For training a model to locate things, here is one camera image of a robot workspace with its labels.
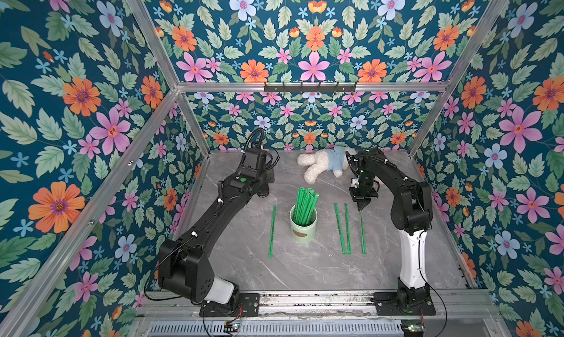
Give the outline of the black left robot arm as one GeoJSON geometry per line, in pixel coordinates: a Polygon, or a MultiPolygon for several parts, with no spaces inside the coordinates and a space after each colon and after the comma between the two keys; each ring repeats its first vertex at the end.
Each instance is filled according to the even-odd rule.
{"type": "Polygon", "coordinates": [[[254,196],[265,198],[275,181],[278,154],[252,147],[242,152],[237,169],[217,183],[217,197],[200,219],[177,240],[165,240],[156,267],[159,288],[194,305],[215,303],[233,312],[239,286],[217,276],[210,254],[228,224],[254,196]]]}

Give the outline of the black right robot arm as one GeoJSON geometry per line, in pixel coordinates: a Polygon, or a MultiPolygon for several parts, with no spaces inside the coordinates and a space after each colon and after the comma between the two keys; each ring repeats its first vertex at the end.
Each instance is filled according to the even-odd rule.
{"type": "Polygon", "coordinates": [[[349,191],[358,211],[378,197],[382,184],[393,195],[390,218],[399,231],[401,270],[397,291],[372,295],[377,313],[435,315],[425,269],[425,244],[433,221],[430,185],[407,176],[380,149],[361,150],[356,154],[347,151],[345,155],[354,175],[349,191]]]}

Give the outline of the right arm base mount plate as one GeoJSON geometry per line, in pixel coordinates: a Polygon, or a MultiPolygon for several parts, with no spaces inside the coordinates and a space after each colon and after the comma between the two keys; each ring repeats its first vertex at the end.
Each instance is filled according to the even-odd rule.
{"type": "Polygon", "coordinates": [[[416,300],[409,303],[407,297],[398,297],[395,291],[375,292],[371,302],[374,303],[378,316],[436,316],[432,300],[416,300]]]}

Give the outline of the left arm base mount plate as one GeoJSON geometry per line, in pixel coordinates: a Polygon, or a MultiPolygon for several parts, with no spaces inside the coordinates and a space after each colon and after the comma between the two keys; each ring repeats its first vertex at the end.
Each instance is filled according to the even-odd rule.
{"type": "Polygon", "coordinates": [[[240,293],[238,304],[232,302],[221,305],[216,302],[205,302],[202,304],[199,317],[257,317],[259,315],[261,295],[256,292],[240,293]]]}

